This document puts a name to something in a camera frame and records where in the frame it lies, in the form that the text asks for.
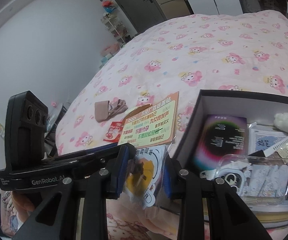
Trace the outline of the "green yellow sticker card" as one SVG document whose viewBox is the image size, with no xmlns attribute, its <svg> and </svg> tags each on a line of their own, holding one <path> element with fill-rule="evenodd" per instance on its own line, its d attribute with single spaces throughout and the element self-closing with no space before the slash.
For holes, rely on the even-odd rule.
<svg viewBox="0 0 288 240">
<path fill-rule="evenodd" d="M 135 148 L 169 144 L 175 136 L 179 92 L 125 120 L 118 144 Z"/>
</svg>

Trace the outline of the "red envelope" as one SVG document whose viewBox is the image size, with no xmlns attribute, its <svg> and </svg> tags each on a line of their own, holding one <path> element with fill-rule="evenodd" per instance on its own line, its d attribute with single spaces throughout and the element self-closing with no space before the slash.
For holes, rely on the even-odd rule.
<svg viewBox="0 0 288 240">
<path fill-rule="evenodd" d="M 110 127 L 103 138 L 103 141 L 110 143 L 119 142 L 122 130 L 123 130 L 123 123 L 120 121 L 113 121 L 110 124 Z"/>
</svg>

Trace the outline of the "black cardboard box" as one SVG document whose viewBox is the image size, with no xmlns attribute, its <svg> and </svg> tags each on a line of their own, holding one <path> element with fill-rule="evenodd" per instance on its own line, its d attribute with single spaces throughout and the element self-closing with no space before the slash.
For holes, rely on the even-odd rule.
<svg viewBox="0 0 288 240">
<path fill-rule="evenodd" d="M 226 154 L 252 154 L 247 126 L 272 128 L 278 113 L 288 113 L 288 96 L 202 89 L 173 158 L 199 173 L 213 170 Z"/>
</svg>

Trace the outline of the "beige folded stockings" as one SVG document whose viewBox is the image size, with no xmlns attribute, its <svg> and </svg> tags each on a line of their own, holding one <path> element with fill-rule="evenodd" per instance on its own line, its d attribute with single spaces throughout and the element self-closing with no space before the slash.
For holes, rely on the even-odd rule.
<svg viewBox="0 0 288 240">
<path fill-rule="evenodd" d="M 125 100 L 117 99 L 115 102 L 109 100 L 96 102 L 94 108 L 95 120 L 97 122 L 103 122 L 113 118 L 115 115 L 125 112 L 128 106 Z"/>
</svg>

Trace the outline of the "white storage shelf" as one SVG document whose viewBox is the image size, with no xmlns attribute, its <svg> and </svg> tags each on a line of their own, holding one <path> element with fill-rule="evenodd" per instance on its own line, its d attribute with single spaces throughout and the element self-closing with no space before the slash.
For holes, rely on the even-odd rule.
<svg viewBox="0 0 288 240">
<path fill-rule="evenodd" d="M 131 36 L 129 35 L 126 26 L 117 15 L 105 12 L 101 22 L 117 42 L 126 44 L 131 40 Z"/>
</svg>

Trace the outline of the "clear phone case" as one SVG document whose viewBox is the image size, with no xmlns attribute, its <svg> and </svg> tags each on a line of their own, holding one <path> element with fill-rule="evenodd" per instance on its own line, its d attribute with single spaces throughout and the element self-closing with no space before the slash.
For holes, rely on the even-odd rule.
<svg viewBox="0 0 288 240">
<path fill-rule="evenodd" d="M 221 178 L 248 205 L 277 205 L 288 197 L 288 159 L 225 155 L 200 178 Z"/>
</svg>

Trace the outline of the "pink cartoon blanket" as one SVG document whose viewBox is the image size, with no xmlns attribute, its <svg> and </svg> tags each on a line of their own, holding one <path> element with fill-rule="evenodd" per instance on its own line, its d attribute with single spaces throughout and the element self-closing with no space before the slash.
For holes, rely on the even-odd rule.
<svg viewBox="0 0 288 240">
<path fill-rule="evenodd" d="M 202 89 L 288 96 L 288 19 L 274 10 L 240 16 L 194 14 L 147 29 L 73 100 L 56 129 L 58 152 L 104 144 L 111 121 L 96 121 L 96 102 L 122 99 L 135 108 L 155 105 L 176 92 L 180 141 Z"/>
</svg>

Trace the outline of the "white comb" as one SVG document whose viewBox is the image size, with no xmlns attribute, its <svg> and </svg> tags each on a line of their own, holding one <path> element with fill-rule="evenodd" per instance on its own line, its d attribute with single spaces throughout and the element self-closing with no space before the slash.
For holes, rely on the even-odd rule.
<svg viewBox="0 0 288 240">
<path fill-rule="evenodd" d="M 276 144 L 272 145 L 268 149 L 263 151 L 264 157 L 269 157 L 274 152 L 276 152 L 281 146 L 285 145 L 288 142 L 288 136 L 284 138 L 283 140 L 277 142 Z"/>
</svg>

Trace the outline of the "dark grey door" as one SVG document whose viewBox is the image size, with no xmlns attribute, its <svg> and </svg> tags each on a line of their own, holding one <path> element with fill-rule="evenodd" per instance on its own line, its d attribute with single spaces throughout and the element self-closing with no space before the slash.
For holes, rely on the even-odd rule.
<svg viewBox="0 0 288 240">
<path fill-rule="evenodd" d="M 143 33 L 166 20 L 156 0 L 114 0 L 137 31 Z"/>
</svg>

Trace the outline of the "cartoon girl sticker pack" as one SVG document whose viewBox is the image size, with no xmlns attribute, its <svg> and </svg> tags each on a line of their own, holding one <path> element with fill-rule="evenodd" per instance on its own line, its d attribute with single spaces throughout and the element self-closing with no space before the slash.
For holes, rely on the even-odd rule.
<svg viewBox="0 0 288 240">
<path fill-rule="evenodd" d="M 152 216 L 159 207 L 167 156 L 166 145 L 136 150 L 123 188 L 132 210 L 145 211 Z"/>
</svg>

